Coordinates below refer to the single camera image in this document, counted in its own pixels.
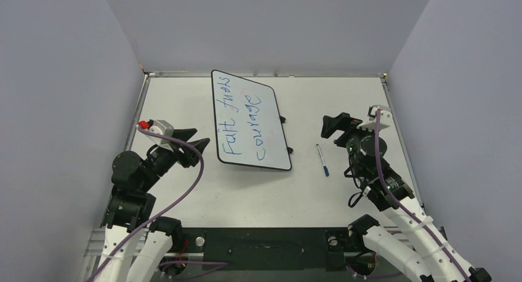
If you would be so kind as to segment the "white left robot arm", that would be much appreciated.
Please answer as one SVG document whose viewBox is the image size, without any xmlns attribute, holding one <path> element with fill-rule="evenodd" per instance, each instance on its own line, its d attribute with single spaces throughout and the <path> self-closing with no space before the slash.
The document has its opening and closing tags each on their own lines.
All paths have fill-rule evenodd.
<svg viewBox="0 0 522 282">
<path fill-rule="evenodd" d="M 156 198 L 149 191 L 175 164 L 203 167 L 203 151 L 211 140 L 191 141 L 196 129 L 174 130 L 160 126 L 159 121 L 141 121 L 136 128 L 154 145 L 145 159 L 124 151 L 113 160 L 114 187 L 103 221 L 105 240 L 100 263 L 89 281 L 150 281 L 164 255 L 183 245 L 181 221 L 165 213 L 190 194 L 203 171 L 184 194 L 156 215 L 151 213 Z"/>
</svg>

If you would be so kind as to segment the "black-framed whiteboard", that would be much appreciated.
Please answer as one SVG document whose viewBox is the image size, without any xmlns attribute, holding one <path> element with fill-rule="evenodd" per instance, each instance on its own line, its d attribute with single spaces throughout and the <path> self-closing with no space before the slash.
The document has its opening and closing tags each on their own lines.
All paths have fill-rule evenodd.
<svg viewBox="0 0 522 282">
<path fill-rule="evenodd" d="M 217 159 L 223 164 L 290 171 L 292 163 L 272 87 L 211 71 Z"/>
</svg>

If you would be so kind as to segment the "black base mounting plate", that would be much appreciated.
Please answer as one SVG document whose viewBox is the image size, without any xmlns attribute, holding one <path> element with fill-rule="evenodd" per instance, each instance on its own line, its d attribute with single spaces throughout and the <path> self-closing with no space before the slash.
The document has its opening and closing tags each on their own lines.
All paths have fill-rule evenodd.
<svg viewBox="0 0 522 282">
<path fill-rule="evenodd" d="M 226 270 L 304 270 L 323 268 L 344 271 L 347 266 L 370 274 L 377 266 L 374 253 L 352 242 L 345 227 L 326 228 L 184 228 L 160 268 L 179 275 L 185 263 L 167 266 L 177 260 L 202 258 L 203 269 L 216 262 Z"/>
</svg>

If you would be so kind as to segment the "white board marker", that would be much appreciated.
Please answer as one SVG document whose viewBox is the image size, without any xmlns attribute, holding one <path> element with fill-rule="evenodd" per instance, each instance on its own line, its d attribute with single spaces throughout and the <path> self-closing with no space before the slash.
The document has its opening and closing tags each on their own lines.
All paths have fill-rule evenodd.
<svg viewBox="0 0 522 282">
<path fill-rule="evenodd" d="M 320 157 L 320 160 L 321 160 L 321 164 L 322 164 L 322 167 L 323 167 L 323 171 L 324 171 L 324 174 L 326 177 L 329 177 L 330 173 L 329 173 L 329 169 L 327 167 L 327 164 L 326 164 L 326 161 L 324 159 L 324 155 L 323 155 L 323 152 L 321 150 L 321 147 L 319 144 L 316 144 L 316 148 L 317 148 L 317 151 L 318 151 L 318 154 L 319 154 L 319 157 Z"/>
</svg>

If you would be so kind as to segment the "aluminium front frame rail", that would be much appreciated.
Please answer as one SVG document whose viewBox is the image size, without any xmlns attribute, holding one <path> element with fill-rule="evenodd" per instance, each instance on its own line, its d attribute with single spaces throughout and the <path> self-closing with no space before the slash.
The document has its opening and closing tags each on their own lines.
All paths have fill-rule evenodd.
<svg viewBox="0 0 522 282">
<path fill-rule="evenodd" d="M 404 243 L 406 246 L 413 249 L 413 245 L 411 242 L 402 234 L 399 230 L 392 230 L 391 227 L 385 227 L 385 229 L 391 234 L 394 235 L 396 239 L 400 242 Z M 447 234 L 444 227 L 438 228 L 439 232 L 447 239 Z M 145 240 L 147 239 L 148 229 L 144 229 L 141 233 L 140 239 L 138 241 L 138 245 L 135 249 L 134 255 L 136 256 L 143 248 Z M 87 243 L 87 247 L 84 253 L 84 256 L 99 256 L 103 251 L 103 247 L 105 244 L 105 229 L 104 228 L 95 228 L 93 229 L 89 241 Z"/>
</svg>

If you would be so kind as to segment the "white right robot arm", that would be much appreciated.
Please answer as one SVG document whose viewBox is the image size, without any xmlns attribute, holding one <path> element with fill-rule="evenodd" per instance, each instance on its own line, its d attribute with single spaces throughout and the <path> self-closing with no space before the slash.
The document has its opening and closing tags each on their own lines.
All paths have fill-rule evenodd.
<svg viewBox="0 0 522 282">
<path fill-rule="evenodd" d="M 383 257 L 410 281 L 492 281 L 485 268 L 473 266 L 449 244 L 410 186 L 385 160 L 387 143 L 380 131 L 387 126 L 383 118 L 390 115 L 377 107 L 366 122 L 348 113 L 323 116 L 323 138 L 342 133 L 334 143 L 347 151 L 345 176 L 409 241 L 404 244 L 365 214 L 348 225 L 349 245 Z"/>
</svg>

